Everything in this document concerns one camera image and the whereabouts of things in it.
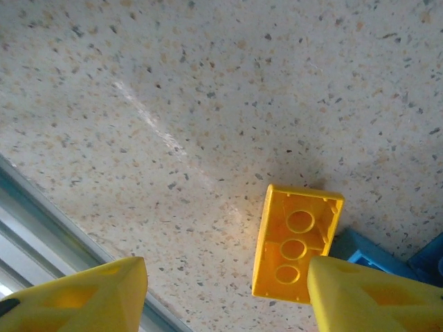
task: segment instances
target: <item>floor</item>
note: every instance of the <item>floor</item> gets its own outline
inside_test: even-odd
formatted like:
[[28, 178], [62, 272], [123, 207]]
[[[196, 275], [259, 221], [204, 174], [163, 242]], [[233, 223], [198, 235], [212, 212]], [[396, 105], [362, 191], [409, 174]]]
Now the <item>floor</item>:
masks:
[[443, 230], [442, 5], [0, 0], [0, 153], [195, 331], [316, 331], [251, 296], [266, 187], [401, 259]]

